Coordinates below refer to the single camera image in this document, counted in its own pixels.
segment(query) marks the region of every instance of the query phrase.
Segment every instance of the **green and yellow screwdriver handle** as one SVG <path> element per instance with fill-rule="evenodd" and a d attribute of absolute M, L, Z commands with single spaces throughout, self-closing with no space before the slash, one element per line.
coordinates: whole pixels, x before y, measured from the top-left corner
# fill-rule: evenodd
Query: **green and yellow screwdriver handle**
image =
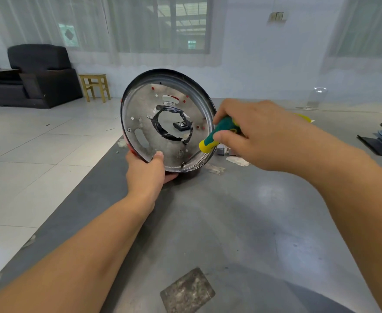
<path fill-rule="evenodd" d="M 311 123 L 311 119 L 308 116 L 297 113 L 296 115 L 301 116 L 303 119 Z M 230 116 L 225 116 L 221 119 L 221 121 L 217 124 L 217 126 L 209 134 L 209 136 L 200 142 L 199 147 L 203 153 L 209 153 L 214 147 L 216 147 L 219 144 L 219 142 L 216 142 L 213 138 L 213 135 L 218 131 L 232 131 L 236 134 L 241 133 L 239 125 L 237 125 L 236 122 Z"/>

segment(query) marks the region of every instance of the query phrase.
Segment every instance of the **metal rim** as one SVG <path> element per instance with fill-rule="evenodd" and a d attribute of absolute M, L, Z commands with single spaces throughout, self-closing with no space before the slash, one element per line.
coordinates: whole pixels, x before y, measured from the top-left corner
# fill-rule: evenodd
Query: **metal rim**
<path fill-rule="evenodd" d="M 128 103 L 131 101 L 134 94 L 143 88 L 145 85 L 151 84 L 151 83 L 168 83 L 169 87 L 172 87 L 180 92 L 187 92 L 189 94 L 190 98 L 192 98 L 192 101 L 197 106 L 199 111 L 202 115 L 207 119 L 207 128 L 208 133 L 214 130 L 214 125 L 212 123 L 212 118 L 215 115 L 215 106 L 210 99 L 209 95 L 204 91 L 204 89 L 196 83 L 194 80 L 189 78 L 188 76 L 179 73 L 174 70 L 170 69 L 153 69 L 146 71 L 144 73 L 141 73 L 138 75 L 126 88 L 126 90 L 123 93 L 123 97 L 121 100 L 121 108 L 120 108 L 120 120 L 122 124 L 123 129 L 123 135 L 126 139 L 127 144 L 129 147 L 136 153 L 138 157 L 140 157 L 145 162 L 149 162 L 151 158 L 144 156 L 140 153 L 140 151 L 137 151 L 135 147 L 132 145 L 132 141 L 129 139 L 128 135 L 126 133 L 127 128 L 125 126 L 126 119 L 123 120 L 123 109 L 128 105 Z M 185 165 L 183 168 L 179 169 L 177 167 L 167 167 L 165 166 L 166 171 L 170 172 L 189 172 L 196 170 L 200 167 L 202 167 L 204 164 L 206 164 L 209 159 L 212 157 L 213 153 L 215 151 L 215 148 L 208 154 L 202 154 L 202 157 L 199 159 L 198 162 Z"/>

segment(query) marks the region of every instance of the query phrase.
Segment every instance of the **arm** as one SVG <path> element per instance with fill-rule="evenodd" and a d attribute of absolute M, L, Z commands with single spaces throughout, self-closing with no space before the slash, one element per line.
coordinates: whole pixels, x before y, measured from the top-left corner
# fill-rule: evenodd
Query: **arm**
<path fill-rule="evenodd" d="M 128 195 L 0 291 L 0 312 L 99 312 L 167 175 L 163 155 L 126 156 Z"/>
<path fill-rule="evenodd" d="M 320 192 L 382 309 L 382 168 L 362 150 L 270 101 L 227 99 L 214 123 L 226 114 L 245 137 L 220 131 L 214 139 L 257 167 L 296 174 Z"/>

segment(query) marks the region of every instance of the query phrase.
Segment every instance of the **tiled floor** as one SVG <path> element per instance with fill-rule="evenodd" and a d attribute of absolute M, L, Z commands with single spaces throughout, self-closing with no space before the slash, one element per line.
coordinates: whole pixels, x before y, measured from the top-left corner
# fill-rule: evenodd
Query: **tiled floor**
<path fill-rule="evenodd" d="M 0 107 L 0 270 L 121 135 L 117 98 Z"/>

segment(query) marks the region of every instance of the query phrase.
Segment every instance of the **gray table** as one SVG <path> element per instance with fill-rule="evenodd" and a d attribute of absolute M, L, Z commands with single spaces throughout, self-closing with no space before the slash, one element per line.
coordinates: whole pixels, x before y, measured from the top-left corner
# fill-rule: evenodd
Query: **gray table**
<path fill-rule="evenodd" d="M 346 126 L 342 113 L 308 114 L 358 147 L 356 134 L 371 137 L 382 117 L 355 113 Z M 126 195 L 126 151 L 116 144 L 108 151 L 39 228 L 36 241 L 2 270 L 0 288 Z M 165 312 L 160 291 L 196 267 L 216 293 L 199 312 L 380 312 L 310 184 L 222 156 L 210 164 L 224 167 L 224 174 L 202 168 L 164 187 L 102 312 Z"/>

